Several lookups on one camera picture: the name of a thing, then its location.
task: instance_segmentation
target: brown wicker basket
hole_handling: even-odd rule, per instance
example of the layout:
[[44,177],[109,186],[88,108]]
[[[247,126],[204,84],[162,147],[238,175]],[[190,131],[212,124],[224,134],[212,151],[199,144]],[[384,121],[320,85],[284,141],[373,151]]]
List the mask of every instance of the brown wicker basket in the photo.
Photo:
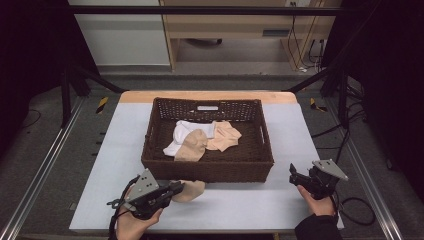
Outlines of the brown wicker basket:
[[[242,137],[224,152],[206,150],[198,162],[174,161],[163,149],[172,142],[179,120],[230,121]],[[161,180],[265,182],[274,159],[261,101],[155,98],[141,162]]]

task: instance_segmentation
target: black curtain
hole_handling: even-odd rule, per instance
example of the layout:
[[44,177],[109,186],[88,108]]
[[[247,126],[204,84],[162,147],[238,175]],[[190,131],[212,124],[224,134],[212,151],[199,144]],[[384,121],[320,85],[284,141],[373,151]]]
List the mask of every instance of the black curtain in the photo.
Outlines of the black curtain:
[[[375,1],[344,0],[342,5],[366,7],[371,2]],[[324,66],[351,40],[352,26],[359,22],[336,18]],[[424,1],[382,0],[355,39],[346,71],[363,85],[364,109],[387,157],[424,201],[423,67]]]
[[[99,75],[72,14],[45,6],[67,6],[66,0],[3,0],[0,7],[0,156],[13,141],[32,97],[60,86],[66,66],[78,65]],[[87,88],[83,76],[70,81]]]

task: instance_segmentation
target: person's left hand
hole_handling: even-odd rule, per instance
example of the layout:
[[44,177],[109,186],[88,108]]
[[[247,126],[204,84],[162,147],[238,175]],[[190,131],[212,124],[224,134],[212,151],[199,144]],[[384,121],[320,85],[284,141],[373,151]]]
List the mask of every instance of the person's left hand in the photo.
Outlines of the person's left hand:
[[116,237],[119,240],[139,240],[147,228],[159,222],[162,211],[163,209],[160,208],[150,219],[140,220],[135,218],[126,207],[122,206],[119,209],[119,214],[122,215],[117,220]]

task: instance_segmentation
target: person's right hand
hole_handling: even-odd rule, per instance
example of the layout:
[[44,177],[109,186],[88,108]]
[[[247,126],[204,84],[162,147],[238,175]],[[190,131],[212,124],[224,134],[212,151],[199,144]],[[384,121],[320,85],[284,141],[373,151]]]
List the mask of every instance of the person's right hand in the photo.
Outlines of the person's right hand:
[[308,203],[309,209],[315,215],[334,216],[336,214],[333,202],[331,201],[330,197],[326,197],[320,200],[315,200],[314,198],[312,198],[308,190],[306,190],[303,186],[297,185],[297,190],[299,190],[300,195],[302,195],[306,203]]

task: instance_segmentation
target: clothing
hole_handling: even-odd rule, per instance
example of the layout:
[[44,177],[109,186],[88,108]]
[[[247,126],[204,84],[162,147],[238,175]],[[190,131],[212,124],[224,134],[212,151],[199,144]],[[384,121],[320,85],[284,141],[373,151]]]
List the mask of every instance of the clothing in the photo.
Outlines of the clothing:
[[298,240],[341,240],[337,217],[316,216],[305,218],[294,229]]

